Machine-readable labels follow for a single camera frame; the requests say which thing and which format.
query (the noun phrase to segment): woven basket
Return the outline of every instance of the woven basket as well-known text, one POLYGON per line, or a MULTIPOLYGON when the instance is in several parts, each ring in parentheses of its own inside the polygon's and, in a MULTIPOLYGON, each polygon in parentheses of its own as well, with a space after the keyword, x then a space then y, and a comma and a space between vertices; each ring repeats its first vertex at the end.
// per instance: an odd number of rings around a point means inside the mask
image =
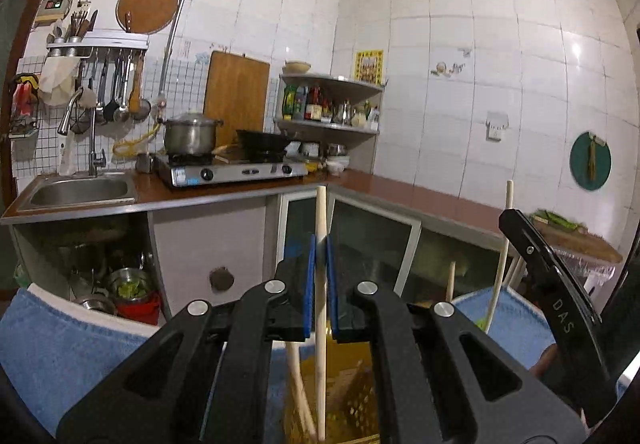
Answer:
MULTIPOLYGON (((326 444, 378 444, 378 402, 367 343, 338 345, 326 341, 326 444)), ((300 371, 316 427, 316 362, 308 358, 300 371)), ((284 407, 284 433, 289 444, 311 443, 302 429, 289 377, 284 407)))

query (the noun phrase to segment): stainless steel sink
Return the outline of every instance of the stainless steel sink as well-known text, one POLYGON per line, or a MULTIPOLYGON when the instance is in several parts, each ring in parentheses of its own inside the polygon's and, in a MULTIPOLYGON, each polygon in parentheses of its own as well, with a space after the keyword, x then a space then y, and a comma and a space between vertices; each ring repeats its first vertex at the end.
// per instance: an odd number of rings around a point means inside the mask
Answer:
POLYGON ((20 210, 53 209, 78 205, 134 202, 136 186, 126 173, 47 177, 23 201, 20 210))

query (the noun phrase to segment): round metal bolt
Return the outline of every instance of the round metal bolt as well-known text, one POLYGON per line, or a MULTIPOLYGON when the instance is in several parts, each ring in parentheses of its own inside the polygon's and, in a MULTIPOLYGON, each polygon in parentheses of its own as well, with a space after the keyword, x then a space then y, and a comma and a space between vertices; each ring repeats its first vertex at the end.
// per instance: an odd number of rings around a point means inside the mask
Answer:
POLYGON ((267 293, 277 294, 284 291, 285 285, 281 280, 269 280, 264 284, 264 289, 267 293))
POLYGON ((453 305, 450 304, 448 301, 441 301, 436 303, 435 307, 433 308, 433 312, 436 313, 438 316, 442 316, 443 318, 448 318, 453 314, 454 309, 453 309, 453 305))
POLYGON ((358 284, 358 291, 362 294, 375 294, 378 286, 372 281, 361 281, 358 284))
POLYGON ((201 299, 192 301, 187 307, 187 312, 192 316, 202 316, 207 312, 207 310, 209 310, 209 305, 207 305, 206 301, 202 301, 201 299))

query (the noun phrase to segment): cutting board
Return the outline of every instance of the cutting board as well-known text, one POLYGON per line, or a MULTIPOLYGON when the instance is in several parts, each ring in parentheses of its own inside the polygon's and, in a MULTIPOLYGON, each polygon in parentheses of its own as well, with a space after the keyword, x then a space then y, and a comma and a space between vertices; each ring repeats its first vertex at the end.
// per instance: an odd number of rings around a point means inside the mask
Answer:
POLYGON ((204 97, 204 115, 222 119, 216 129, 216 146, 236 142, 236 130, 262 132, 269 64, 214 51, 204 97))

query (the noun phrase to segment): green circular mat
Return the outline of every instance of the green circular mat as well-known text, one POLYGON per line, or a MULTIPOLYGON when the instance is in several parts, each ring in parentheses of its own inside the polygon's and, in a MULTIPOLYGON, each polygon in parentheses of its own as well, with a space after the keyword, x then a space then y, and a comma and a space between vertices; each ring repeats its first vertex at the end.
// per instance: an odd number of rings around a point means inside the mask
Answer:
POLYGON ((609 151, 609 145, 601 146, 595 143, 596 152, 596 172, 595 179, 589 178, 588 166, 589 166, 589 151, 591 145, 591 138, 589 132, 580 134, 575 140, 574 146, 571 148, 571 155, 569 157, 569 166, 571 167, 572 176, 574 176, 575 182, 580 185, 581 188, 593 191, 601 188, 611 172, 611 152, 609 151))

